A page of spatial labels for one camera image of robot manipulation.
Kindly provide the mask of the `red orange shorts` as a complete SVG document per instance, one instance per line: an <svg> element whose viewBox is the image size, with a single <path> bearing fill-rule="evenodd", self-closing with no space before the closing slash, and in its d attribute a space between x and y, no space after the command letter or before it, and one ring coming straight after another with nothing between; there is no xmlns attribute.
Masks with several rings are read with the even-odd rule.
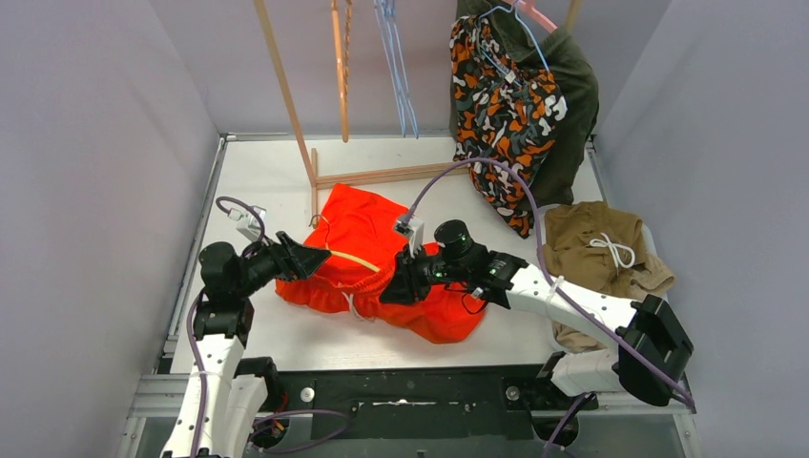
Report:
<svg viewBox="0 0 809 458"><path fill-rule="evenodd" d="M437 285L423 302L414 305L380 302L394 271L394 258L407 240L392 229L403 205L346 184L332 190L321 210L331 223L329 246L380 267L374 273L349 260L331 257L310 278L277 281L275 290L284 301L322 313L350 312L363 321L382 321L408 329L434 344L465 340L485 316L482 301L464 294L459 285ZM322 224L305 245L323 247Z"/></svg>

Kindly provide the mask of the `wooden clothes hanger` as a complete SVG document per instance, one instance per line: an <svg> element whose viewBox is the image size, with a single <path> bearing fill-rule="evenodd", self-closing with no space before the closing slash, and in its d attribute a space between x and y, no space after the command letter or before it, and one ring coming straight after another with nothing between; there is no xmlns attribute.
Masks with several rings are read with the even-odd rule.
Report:
<svg viewBox="0 0 809 458"><path fill-rule="evenodd" d="M332 1L331 18L336 56L336 73L339 93L339 109L342 141L349 140L348 115L348 58L353 1Z"/></svg>

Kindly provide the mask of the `cream wooden hanger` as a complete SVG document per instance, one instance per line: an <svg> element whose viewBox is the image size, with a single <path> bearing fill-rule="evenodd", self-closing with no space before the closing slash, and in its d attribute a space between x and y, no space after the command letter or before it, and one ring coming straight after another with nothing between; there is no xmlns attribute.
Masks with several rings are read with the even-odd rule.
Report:
<svg viewBox="0 0 809 458"><path fill-rule="evenodd" d="M375 265L375 264L373 264L373 263L371 263L371 262L369 262L367 260L364 260L362 258L359 258L357 256L354 256L354 255L351 255L351 254L348 254L348 253L344 253L344 252L336 251L336 250L332 249L329 246L329 242L328 242L329 235L331 234L331 223L329 222L329 220L325 216L323 216L321 214L315 214L309 220L309 227L312 228L312 229L317 229L322 224L324 224L326 226L326 235L323 237L323 247L327 251L329 251L333 257L341 258L343 260L349 260L349 261L354 262L354 263L356 263L356 264L358 264L358 265L360 265L360 266L362 266L362 267L364 267L366 269L369 269L370 271L372 271L374 273L377 273L377 272L380 271L379 266L377 266L377 265Z"/></svg>

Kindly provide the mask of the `light blue wire hanger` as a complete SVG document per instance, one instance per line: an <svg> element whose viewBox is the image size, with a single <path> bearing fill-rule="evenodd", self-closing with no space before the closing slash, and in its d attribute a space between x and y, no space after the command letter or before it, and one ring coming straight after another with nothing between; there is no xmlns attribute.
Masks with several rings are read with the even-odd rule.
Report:
<svg viewBox="0 0 809 458"><path fill-rule="evenodd" d="M399 66L397 63L397 55L394 51L394 36L393 36L393 22L392 15L389 10L389 2L383 0L374 0L374 12L379 29L384 58L388 68L388 74L391 82L393 96L396 105L396 114L399 120L400 131L402 137L406 136L406 115L405 115L405 94L404 87L401 81Z"/></svg>

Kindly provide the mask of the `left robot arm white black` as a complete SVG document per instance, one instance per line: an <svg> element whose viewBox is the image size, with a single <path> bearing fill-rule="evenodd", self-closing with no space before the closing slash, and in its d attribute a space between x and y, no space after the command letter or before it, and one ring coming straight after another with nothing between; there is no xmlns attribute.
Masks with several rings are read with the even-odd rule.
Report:
<svg viewBox="0 0 809 458"><path fill-rule="evenodd" d="M257 414L283 398L273 360L243 356L255 316L250 298L271 281L312 277L330 256L284 232L252 242L242 253L227 241L200 251L203 287L186 317L192 367L161 456L242 455Z"/></svg>

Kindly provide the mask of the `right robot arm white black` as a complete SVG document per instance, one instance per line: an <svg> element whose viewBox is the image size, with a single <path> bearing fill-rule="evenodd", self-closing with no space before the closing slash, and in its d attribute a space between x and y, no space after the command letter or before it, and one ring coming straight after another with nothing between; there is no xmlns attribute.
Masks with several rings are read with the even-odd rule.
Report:
<svg viewBox="0 0 809 458"><path fill-rule="evenodd" d="M465 299L544 316L600 342L600 350L552 356L536 382L547 406L591 392L625 392L650 406L693 404L680 381L694 345L665 300L618 298L553 277L538 265L487 249L458 219L438 227L438 251L429 255L423 227L418 219L395 221L394 231L407 243L395 257L382 303L414 305L442 286Z"/></svg>

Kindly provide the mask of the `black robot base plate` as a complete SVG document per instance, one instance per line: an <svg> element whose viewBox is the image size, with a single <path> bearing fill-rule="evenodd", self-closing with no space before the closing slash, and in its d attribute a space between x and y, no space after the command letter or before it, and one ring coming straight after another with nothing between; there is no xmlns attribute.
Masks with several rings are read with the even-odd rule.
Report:
<svg viewBox="0 0 809 458"><path fill-rule="evenodd" d="M264 406L249 457L572 457L577 415L546 364L282 371L282 401Z"/></svg>

